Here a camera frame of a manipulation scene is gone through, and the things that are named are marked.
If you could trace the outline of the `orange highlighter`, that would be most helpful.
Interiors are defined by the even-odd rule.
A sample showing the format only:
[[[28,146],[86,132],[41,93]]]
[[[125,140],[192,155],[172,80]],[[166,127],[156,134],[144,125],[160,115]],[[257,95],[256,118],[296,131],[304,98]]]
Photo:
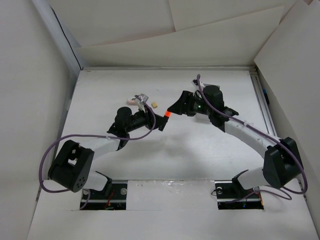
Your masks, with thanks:
[[[166,111],[163,117],[168,120],[170,116],[171,116],[171,112]]]

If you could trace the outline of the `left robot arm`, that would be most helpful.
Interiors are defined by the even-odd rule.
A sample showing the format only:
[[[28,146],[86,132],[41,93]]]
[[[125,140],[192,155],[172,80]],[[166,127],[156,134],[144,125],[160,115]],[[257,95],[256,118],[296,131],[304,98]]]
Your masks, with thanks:
[[[67,138],[50,166],[49,179],[74,193],[94,190],[98,197],[107,198],[112,191],[112,179],[98,171],[92,171],[92,162],[123,149],[131,140],[130,132],[134,130],[146,127],[150,132],[162,131],[169,117],[169,112],[160,116],[147,106],[136,113],[132,113],[129,107],[119,108],[107,136],[94,135],[85,143]]]

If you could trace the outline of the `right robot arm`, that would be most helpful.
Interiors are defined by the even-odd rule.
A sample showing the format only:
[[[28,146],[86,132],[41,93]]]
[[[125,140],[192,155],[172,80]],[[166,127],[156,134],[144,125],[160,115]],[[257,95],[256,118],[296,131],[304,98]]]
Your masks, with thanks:
[[[263,158],[262,167],[244,170],[232,178],[231,191],[237,197],[260,186],[284,189],[298,175],[306,179],[296,142],[290,137],[273,137],[238,119],[238,112],[225,106],[223,93],[216,85],[195,93],[184,90],[167,110],[189,117],[206,115],[213,126],[247,144]]]

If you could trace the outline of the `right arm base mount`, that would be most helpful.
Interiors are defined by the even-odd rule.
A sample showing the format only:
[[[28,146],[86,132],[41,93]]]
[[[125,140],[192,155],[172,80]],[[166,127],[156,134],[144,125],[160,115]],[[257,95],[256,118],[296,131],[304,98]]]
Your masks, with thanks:
[[[253,188],[244,189],[238,178],[241,174],[248,170],[237,174],[232,180],[217,180],[214,182],[214,189],[211,195],[216,197],[217,207],[219,210],[263,210],[263,201],[259,193],[253,193]]]

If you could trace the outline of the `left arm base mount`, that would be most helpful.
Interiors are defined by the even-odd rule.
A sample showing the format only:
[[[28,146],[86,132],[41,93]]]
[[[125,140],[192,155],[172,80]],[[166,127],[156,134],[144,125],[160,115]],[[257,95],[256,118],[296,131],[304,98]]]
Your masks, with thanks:
[[[113,180],[91,172],[82,190],[80,210],[122,211],[127,207],[127,180]]]

